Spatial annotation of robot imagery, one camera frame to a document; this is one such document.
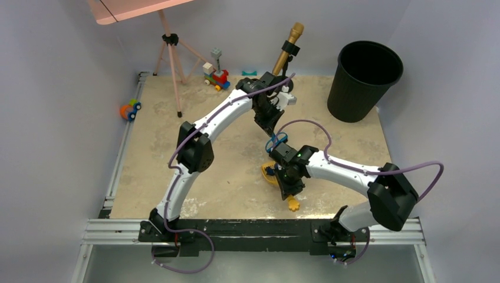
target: black trash can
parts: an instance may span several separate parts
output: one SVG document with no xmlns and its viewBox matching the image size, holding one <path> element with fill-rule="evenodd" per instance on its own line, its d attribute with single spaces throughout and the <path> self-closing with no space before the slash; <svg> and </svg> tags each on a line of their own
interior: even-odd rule
<svg viewBox="0 0 500 283">
<path fill-rule="evenodd" d="M 361 121 L 402 74 L 401 59 L 388 47 L 371 41 L 347 44 L 338 55 L 328 110 L 341 121 Z"/>
</svg>

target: white wall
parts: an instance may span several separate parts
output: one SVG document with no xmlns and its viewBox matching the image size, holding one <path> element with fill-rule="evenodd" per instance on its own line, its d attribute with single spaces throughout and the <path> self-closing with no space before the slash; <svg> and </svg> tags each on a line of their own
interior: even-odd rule
<svg viewBox="0 0 500 283">
<path fill-rule="evenodd" d="M 418 204 L 438 282 L 500 278 L 500 2 L 412 0 L 389 41 L 404 75 L 380 103 L 393 161 L 445 163 Z M 436 168 L 409 174 L 423 191 Z"/>
<path fill-rule="evenodd" d="M 337 54 L 349 42 L 386 43 L 410 0 L 194 0 L 165 9 L 172 32 L 207 59 L 213 47 L 222 49 L 221 64 L 230 73 L 254 68 L 271 71 L 294 22 L 302 22 L 301 47 L 290 71 L 333 74 Z M 157 13 L 115 24 L 136 71 L 153 71 L 163 31 Z M 196 57 L 179 47 L 185 72 Z M 163 63 L 160 73 L 170 73 Z"/>
<path fill-rule="evenodd" d="M 69 282 L 135 76 L 85 1 L 0 8 L 0 281 Z"/>
</svg>

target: beige table surface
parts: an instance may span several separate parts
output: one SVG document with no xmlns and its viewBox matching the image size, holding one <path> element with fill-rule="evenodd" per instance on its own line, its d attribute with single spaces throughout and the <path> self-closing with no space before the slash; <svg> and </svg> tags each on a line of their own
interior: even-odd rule
<svg viewBox="0 0 500 283">
<path fill-rule="evenodd" d="M 234 84 L 241 76 L 231 76 Z M 333 77 L 297 76 L 293 94 L 297 105 L 285 109 L 278 126 L 295 119 L 312 119 L 330 132 L 333 145 L 328 153 L 352 162 L 382 166 L 390 161 L 377 112 L 358 123 L 343 123 L 327 110 L 326 101 Z M 111 218 L 145 219 L 165 194 L 174 171 L 167 164 L 177 142 L 179 126 L 194 122 L 222 102 L 229 91 L 217 92 L 195 77 L 180 85 L 184 116 L 177 118 L 170 77 L 148 77 L 142 93 L 143 108 L 133 122 L 130 143 L 111 211 Z M 211 167 L 194 183 L 183 204 L 181 217 L 195 219 L 291 219 L 325 218 L 343 205 L 366 200 L 353 190 L 335 183 L 306 179 L 306 188 L 297 196 L 298 212 L 288 210 L 277 187 L 264 181 L 261 164 L 270 161 L 264 150 L 269 139 L 253 120 L 254 112 L 242 115 L 218 137 Z M 291 146 L 307 144 L 321 150 L 325 134 L 309 123 L 285 129 Z"/>
</svg>

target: gold microphone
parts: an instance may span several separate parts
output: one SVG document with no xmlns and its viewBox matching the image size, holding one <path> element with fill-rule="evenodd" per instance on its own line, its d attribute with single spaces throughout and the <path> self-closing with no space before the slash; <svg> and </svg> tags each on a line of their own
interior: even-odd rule
<svg viewBox="0 0 500 283">
<path fill-rule="evenodd" d="M 295 44 L 297 39 L 302 35 L 302 32 L 304 32 L 304 25 L 296 22 L 294 27 L 290 30 L 288 41 L 292 44 Z M 290 54 L 288 52 L 281 51 L 278 61 L 276 61 L 276 64 L 274 64 L 274 68 L 272 69 L 273 75 L 279 75 L 279 72 L 283 68 L 283 65 L 285 65 L 285 62 L 287 61 L 289 55 Z"/>
</svg>

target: toy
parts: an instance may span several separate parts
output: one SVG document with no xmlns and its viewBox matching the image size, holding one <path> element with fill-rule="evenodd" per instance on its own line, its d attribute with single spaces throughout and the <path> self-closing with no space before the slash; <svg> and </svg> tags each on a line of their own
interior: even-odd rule
<svg viewBox="0 0 500 283">
<path fill-rule="evenodd" d="M 228 81 L 229 73 L 227 70 L 221 70 L 219 57 L 222 55 L 222 51 L 218 48 L 214 48 L 210 53 L 217 62 L 217 70 L 213 70 L 213 65 L 208 62 L 203 65 L 205 84 L 215 85 L 216 91 L 226 90 L 230 86 L 230 83 Z"/>
<path fill-rule="evenodd" d="M 127 105 L 120 108 L 120 115 L 127 121 L 133 121 L 136 118 L 137 111 L 141 109 L 141 102 L 131 99 Z"/>
</svg>

